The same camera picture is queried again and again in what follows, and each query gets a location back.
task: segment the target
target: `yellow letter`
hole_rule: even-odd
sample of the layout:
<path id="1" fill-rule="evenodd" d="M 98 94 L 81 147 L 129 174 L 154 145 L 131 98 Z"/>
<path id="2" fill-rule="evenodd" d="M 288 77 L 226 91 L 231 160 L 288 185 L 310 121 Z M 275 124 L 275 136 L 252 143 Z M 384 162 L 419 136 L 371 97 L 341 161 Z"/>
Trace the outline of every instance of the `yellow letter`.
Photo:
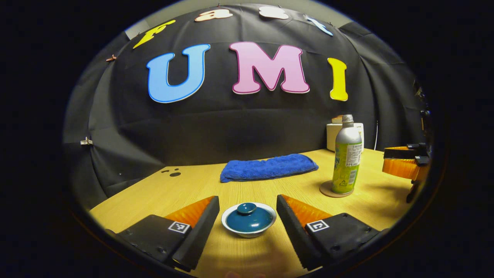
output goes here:
<path id="1" fill-rule="evenodd" d="M 210 10 L 207 12 L 201 13 L 198 17 L 196 17 L 195 21 L 205 21 L 213 18 L 227 18 L 232 16 L 230 10 L 227 9 L 219 9 L 219 10 Z"/>
<path id="2" fill-rule="evenodd" d="M 329 93 L 331 99 L 347 101 L 345 70 L 346 65 L 342 61 L 334 58 L 328 58 L 328 63 L 333 68 L 333 90 Z"/>
<path id="3" fill-rule="evenodd" d="M 173 19 L 171 21 L 168 21 L 166 23 L 163 23 L 162 25 L 149 30 L 142 37 L 142 39 L 136 45 L 134 45 L 134 47 L 132 49 L 135 49 L 136 47 L 140 46 L 141 44 L 143 44 L 143 43 L 151 40 L 152 38 L 154 38 L 154 36 L 153 36 L 154 34 L 157 34 L 157 33 L 161 32 L 161 31 L 163 31 L 167 25 L 172 24 L 174 22 L 175 22 L 175 19 Z"/>

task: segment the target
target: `white bowl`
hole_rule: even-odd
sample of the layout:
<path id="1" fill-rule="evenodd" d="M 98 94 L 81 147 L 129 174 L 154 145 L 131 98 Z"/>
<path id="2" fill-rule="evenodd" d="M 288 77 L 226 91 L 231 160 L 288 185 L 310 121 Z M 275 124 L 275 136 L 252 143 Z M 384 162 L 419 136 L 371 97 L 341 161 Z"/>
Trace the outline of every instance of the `white bowl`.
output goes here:
<path id="1" fill-rule="evenodd" d="M 256 205 L 256 207 L 265 209 L 267 212 L 269 212 L 273 216 L 273 220 L 271 220 L 271 223 L 269 223 L 269 225 L 267 225 L 266 227 L 264 227 L 258 231 L 253 231 L 253 232 L 240 232 L 240 231 L 236 231 L 236 230 L 230 228 L 226 224 L 226 218 L 230 215 L 230 213 L 232 213 L 233 211 L 236 211 L 237 207 L 241 204 L 234 205 L 232 207 L 229 207 L 227 210 L 225 210 L 225 212 L 223 212 L 223 215 L 221 216 L 221 223 L 223 224 L 223 226 L 227 230 L 232 231 L 232 232 L 238 234 L 239 236 L 247 237 L 247 238 L 260 236 L 264 233 L 264 231 L 266 231 L 269 227 L 271 227 L 274 224 L 274 222 L 276 220 L 276 212 L 272 207 L 270 207 L 266 204 L 256 203 L 256 202 L 245 202 L 245 203 L 252 203 L 252 204 Z"/>

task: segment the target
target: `teacup lid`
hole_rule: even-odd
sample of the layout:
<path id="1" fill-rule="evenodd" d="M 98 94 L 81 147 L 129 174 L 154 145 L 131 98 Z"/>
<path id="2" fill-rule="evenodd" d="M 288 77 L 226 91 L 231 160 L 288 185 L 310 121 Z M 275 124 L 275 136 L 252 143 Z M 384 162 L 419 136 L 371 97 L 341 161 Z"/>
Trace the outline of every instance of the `teacup lid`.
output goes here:
<path id="1" fill-rule="evenodd" d="M 273 216 L 253 203 L 243 203 L 226 218 L 228 227 L 239 232 L 255 232 L 268 226 Z"/>

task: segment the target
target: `white cable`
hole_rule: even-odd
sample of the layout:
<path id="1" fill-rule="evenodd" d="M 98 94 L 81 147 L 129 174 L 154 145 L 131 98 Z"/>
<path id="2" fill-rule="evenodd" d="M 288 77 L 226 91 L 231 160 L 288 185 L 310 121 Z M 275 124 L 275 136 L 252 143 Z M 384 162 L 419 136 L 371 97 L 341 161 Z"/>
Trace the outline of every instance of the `white cable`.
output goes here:
<path id="1" fill-rule="evenodd" d="M 375 150 L 375 147 L 377 146 L 377 130 L 379 128 L 379 121 L 376 121 L 375 122 L 375 143 L 374 143 L 374 150 Z"/>

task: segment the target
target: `bottle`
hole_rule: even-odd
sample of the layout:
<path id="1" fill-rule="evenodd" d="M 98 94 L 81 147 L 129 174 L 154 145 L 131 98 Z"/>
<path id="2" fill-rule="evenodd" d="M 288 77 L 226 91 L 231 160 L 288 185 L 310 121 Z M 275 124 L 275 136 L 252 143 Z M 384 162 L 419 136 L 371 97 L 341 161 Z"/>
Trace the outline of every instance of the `bottle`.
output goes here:
<path id="1" fill-rule="evenodd" d="M 331 190 L 351 193 L 355 188 L 362 154 L 362 138 L 353 126 L 353 116 L 343 115 L 342 128 L 336 135 L 334 171 Z"/>

